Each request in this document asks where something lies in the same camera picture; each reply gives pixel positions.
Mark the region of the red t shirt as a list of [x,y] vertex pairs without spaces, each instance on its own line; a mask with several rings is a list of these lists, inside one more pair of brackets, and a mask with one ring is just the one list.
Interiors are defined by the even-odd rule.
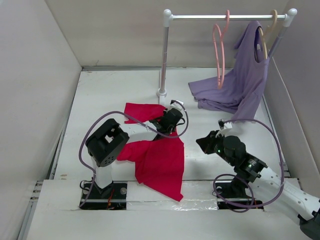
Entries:
[[181,201],[185,148],[180,138],[138,141],[125,145],[118,161],[135,163],[135,178],[175,201]]

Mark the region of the pink plastic hanger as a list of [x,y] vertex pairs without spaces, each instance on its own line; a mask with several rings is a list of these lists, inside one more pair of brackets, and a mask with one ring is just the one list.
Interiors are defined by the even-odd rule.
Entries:
[[225,13],[225,26],[223,29],[216,23],[212,29],[212,41],[214,46],[214,53],[216,58],[216,72],[217,72],[217,88],[220,90],[223,87],[225,80],[225,46],[224,37],[228,31],[230,24],[230,10],[227,9]]

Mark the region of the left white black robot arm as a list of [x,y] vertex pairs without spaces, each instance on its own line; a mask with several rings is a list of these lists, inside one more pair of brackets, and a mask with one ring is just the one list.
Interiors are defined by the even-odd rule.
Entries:
[[135,178],[174,200],[182,199],[184,144],[176,133],[186,124],[181,110],[152,106],[150,116],[132,116],[123,125],[115,119],[106,120],[94,133],[88,133],[85,146],[94,162],[93,187],[100,198],[115,190],[111,165],[114,161],[135,163]]

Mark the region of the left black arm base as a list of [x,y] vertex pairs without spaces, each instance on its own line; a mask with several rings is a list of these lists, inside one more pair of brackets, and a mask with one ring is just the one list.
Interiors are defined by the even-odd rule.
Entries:
[[127,182],[112,182],[105,188],[99,188],[92,181],[83,180],[79,184],[82,192],[79,202],[81,210],[126,210]]

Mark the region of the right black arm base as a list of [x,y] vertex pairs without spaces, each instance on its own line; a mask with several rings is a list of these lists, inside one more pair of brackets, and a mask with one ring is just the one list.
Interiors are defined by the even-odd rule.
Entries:
[[245,207],[234,206],[230,203],[223,201],[217,193],[223,198],[227,199],[229,202],[240,205],[260,205],[262,202],[260,200],[256,200],[252,198],[252,194],[249,191],[246,193],[248,189],[248,183],[250,181],[246,176],[240,175],[239,173],[236,175],[233,174],[221,174],[215,178],[213,182],[213,186],[216,191],[213,190],[212,194],[217,197],[217,206],[220,210],[229,209],[234,213],[245,213],[248,212],[249,209]]

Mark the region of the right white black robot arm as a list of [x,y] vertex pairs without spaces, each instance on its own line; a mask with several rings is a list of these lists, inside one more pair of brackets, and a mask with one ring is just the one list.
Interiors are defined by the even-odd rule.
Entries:
[[246,146],[234,135],[223,136],[211,131],[196,143],[207,154],[217,154],[233,167],[235,177],[228,187],[223,186],[225,197],[253,195],[262,203],[273,198],[270,207],[280,211],[299,225],[300,230],[312,240],[320,238],[320,199],[312,196],[290,182],[281,180],[265,162],[247,152]]

